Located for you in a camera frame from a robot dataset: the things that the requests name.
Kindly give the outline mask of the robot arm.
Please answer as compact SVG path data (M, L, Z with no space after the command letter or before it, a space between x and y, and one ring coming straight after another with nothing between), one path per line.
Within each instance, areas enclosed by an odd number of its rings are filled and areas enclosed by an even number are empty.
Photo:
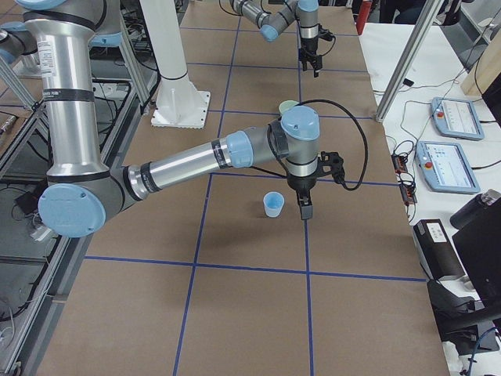
M59 235L88 236L136 201L224 168L277 160L296 191L301 217L312 217L310 189L319 167L319 116L297 105L264 128L247 128L159 161L111 171L102 163L89 46L117 20L94 1L25 1L24 23L37 41L52 140L48 187L38 202Z
M267 42L274 42L291 24L297 23L300 35L298 60L302 70L313 69L315 78L323 68L323 55L318 54L319 39L331 42L333 34L319 23L317 1L284 1L282 9L267 13L253 1L230 1L232 10L258 27Z

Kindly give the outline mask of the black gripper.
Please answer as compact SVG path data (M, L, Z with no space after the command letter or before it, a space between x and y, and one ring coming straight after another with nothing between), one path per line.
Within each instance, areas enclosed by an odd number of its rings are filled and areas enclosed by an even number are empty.
M308 176L287 176L287 184L297 194L297 203L300 209L302 220L312 218L312 199L310 196L311 189L316 185L317 177L314 175Z
M311 63L313 75L319 76L323 68L323 57L317 55L318 38L300 38L301 47L299 49L299 60L301 61L302 70L308 70L308 64Z

